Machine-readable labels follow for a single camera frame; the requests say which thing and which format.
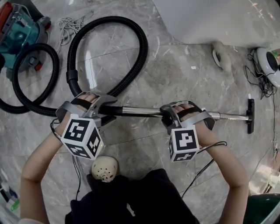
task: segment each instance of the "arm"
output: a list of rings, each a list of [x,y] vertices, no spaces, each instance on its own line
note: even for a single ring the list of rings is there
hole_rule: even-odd
[[[95,95],[82,95],[79,98],[91,103],[95,101]],[[62,135],[68,123],[70,115],[56,128],[56,132]],[[34,150],[26,161],[21,173],[21,218],[29,218],[48,224],[48,216],[44,204],[41,181],[46,174],[51,160],[57,153],[62,143],[50,133],[47,138]]]
[[[176,112],[193,107],[191,105],[180,105],[174,107]],[[196,113],[187,114],[181,120],[186,120]],[[203,121],[196,124],[198,142],[202,147],[219,142],[216,134],[210,131]],[[249,180],[246,170],[241,162],[233,155],[227,146],[214,146],[207,150],[215,160],[220,171],[229,185],[229,193],[220,218],[221,224],[242,224],[247,206]]]

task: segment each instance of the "metal tube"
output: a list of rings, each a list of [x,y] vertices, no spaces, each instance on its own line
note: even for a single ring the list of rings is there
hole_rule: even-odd
[[[228,120],[244,120],[248,121],[249,117],[246,115],[235,114],[222,114],[219,112],[209,112],[215,119],[228,119]],[[123,107],[122,116],[135,116],[135,117],[162,117],[163,113],[159,108],[138,108],[138,107]]]

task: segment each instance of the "white sleeve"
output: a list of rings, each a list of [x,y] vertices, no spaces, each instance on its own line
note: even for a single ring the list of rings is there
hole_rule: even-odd
[[[18,224],[43,224],[42,222],[33,219],[21,219]]]

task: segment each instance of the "hand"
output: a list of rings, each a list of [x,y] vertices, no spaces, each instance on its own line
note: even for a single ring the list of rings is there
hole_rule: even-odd
[[[84,94],[84,95],[79,96],[78,98],[79,98],[79,99],[82,99],[82,100],[86,100],[86,101],[88,101],[88,102],[90,102],[90,103],[94,103],[94,102],[97,100],[98,96],[95,95],[95,94],[86,93],[86,94]],[[87,111],[86,108],[84,108],[84,107],[82,107],[82,106],[80,106],[80,105],[76,105],[76,106],[77,106],[78,108],[82,109],[83,111]],[[62,134],[63,134],[63,132],[64,132],[64,129],[66,128],[66,125],[67,125],[69,119],[70,119],[70,113],[67,112],[66,115],[65,115],[65,117],[64,117],[64,119],[63,119],[63,121],[56,127],[55,130],[56,130],[56,132],[57,132],[60,136],[62,136]]]
[[[182,110],[185,110],[185,109],[188,109],[191,107],[194,107],[194,106],[190,105],[190,104],[181,104],[179,106],[174,106],[173,110],[176,113],[178,113]],[[199,114],[199,112],[187,114],[187,115],[183,116],[180,119],[180,121],[183,122],[183,121],[187,120],[188,118],[190,118],[194,115],[197,115],[197,114]],[[198,123],[195,124],[195,126],[196,126],[196,134],[197,134],[198,142],[202,147],[209,146],[216,142],[219,142],[219,139],[216,136],[216,134],[207,128],[204,121],[199,121]]]

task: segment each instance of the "black pants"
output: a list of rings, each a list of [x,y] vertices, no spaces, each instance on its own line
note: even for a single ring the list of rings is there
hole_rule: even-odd
[[[71,201],[72,211],[65,217],[66,224],[199,223],[164,169],[151,171],[139,181],[131,182],[120,175],[104,183],[91,174],[87,181],[92,192],[81,201]],[[127,210],[127,203],[134,217]]]

